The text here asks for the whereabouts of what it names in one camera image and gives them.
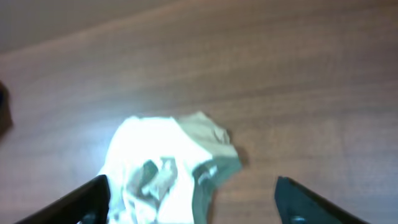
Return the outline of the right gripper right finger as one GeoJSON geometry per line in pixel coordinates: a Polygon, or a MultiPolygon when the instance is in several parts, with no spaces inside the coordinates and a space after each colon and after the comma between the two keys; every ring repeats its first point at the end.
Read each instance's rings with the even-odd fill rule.
{"type": "Polygon", "coordinates": [[[282,224],[367,224],[290,177],[278,177],[274,200],[282,224]]]}

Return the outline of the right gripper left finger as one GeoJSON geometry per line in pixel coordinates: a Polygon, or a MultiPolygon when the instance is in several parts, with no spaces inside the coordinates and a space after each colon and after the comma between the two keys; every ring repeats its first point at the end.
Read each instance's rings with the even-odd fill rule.
{"type": "Polygon", "coordinates": [[[99,175],[17,224],[107,224],[110,189],[105,175],[99,175]]]}

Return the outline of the white tan green shirt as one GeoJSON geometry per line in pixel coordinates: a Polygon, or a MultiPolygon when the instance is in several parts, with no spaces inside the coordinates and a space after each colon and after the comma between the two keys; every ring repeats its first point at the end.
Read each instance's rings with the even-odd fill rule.
{"type": "Polygon", "coordinates": [[[216,189],[242,168],[227,130],[205,113],[126,119],[100,174],[109,223],[206,223],[216,189]]]}

